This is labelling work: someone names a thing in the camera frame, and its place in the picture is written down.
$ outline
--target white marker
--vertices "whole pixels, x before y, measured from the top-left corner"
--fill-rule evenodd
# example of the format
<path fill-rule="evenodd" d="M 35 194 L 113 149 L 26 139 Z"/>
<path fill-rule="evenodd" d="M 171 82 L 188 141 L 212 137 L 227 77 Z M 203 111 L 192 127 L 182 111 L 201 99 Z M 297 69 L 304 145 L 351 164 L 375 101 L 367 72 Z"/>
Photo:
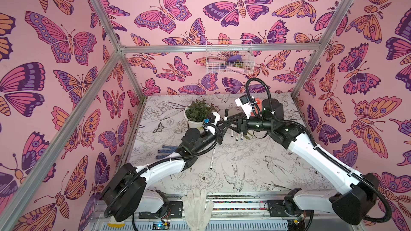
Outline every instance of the white marker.
<path fill-rule="evenodd" d="M 215 155 L 215 148 L 213 150 L 213 156 L 211 156 L 210 169 L 213 169 L 214 155 Z"/>

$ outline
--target butterfly wallpaper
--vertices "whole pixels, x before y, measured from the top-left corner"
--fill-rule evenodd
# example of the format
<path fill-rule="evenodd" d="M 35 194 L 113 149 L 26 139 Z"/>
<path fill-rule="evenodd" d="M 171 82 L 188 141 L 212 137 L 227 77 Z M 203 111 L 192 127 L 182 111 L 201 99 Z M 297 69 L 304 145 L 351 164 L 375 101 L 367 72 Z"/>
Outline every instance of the butterfly wallpaper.
<path fill-rule="evenodd" d="M 298 96 L 317 141 L 342 162 L 380 180 L 393 217 L 383 224 L 364 223 L 371 231 L 411 228 L 407 1 L 354 0 L 317 63 L 321 68 L 313 70 Z M 319 31 L 327 21 L 321 19 Z M 368 215 L 378 217 L 383 210 L 378 200 Z"/>

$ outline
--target white work glove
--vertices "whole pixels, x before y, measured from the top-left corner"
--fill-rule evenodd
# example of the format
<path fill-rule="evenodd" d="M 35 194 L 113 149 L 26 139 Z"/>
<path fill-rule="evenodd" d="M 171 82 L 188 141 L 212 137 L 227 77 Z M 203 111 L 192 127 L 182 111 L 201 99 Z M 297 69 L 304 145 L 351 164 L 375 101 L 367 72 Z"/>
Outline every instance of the white work glove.
<path fill-rule="evenodd" d="M 194 188 L 189 191 L 187 196 L 182 197 L 184 205 L 185 221 L 192 231 L 204 231 L 210 222 L 211 213 L 213 212 L 214 202 L 208 201 L 207 207 L 204 211 L 206 203 L 207 190 Z"/>

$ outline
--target white flower pot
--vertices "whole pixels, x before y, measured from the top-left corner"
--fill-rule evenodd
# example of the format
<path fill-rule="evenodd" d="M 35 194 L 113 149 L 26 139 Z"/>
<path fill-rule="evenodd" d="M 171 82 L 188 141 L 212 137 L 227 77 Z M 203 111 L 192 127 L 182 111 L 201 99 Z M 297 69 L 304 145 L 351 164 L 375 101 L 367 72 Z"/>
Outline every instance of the white flower pot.
<path fill-rule="evenodd" d="M 185 111 L 187 111 L 187 109 L 188 109 L 188 106 L 184 109 L 184 118 L 187 120 L 188 127 L 189 128 L 194 127 L 198 129 L 200 132 L 203 132 L 204 131 L 203 122 L 202 121 L 201 122 L 189 121 L 187 118 L 187 115 L 185 114 Z"/>

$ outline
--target floral drawing tablecloth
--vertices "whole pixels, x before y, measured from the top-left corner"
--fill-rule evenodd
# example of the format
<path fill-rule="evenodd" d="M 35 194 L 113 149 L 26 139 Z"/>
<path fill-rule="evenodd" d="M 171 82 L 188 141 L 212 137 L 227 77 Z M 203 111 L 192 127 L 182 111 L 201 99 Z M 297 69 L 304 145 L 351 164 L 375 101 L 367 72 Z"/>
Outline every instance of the floral drawing tablecloth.
<path fill-rule="evenodd" d="M 229 116 L 241 112 L 235 94 L 203 95 L 216 105 L 221 116 L 229 109 Z M 266 94 L 254 94 L 265 99 Z M 290 94 L 273 94 L 284 105 L 285 119 L 303 123 Z M 175 150 L 187 130 L 184 109 L 198 95 L 149 96 L 140 123 L 130 162 L 134 166 L 156 161 Z M 265 132 L 255 132 L 258 137 Z M 163 178 L 154 187 L 168 194 L 184 194 L 194 187 L 206 188 L 209 193 L 259 192 L 303 189 L 330 189 L 329 181 L 299 156 L 284 149 L 267 136 L 264 139 L 244 138 L 235 141 L 228 131 L 223 144 L 215 147 L 213 169 L 212 152 L 201 157 L 193 166 L 178 174 Z"/>

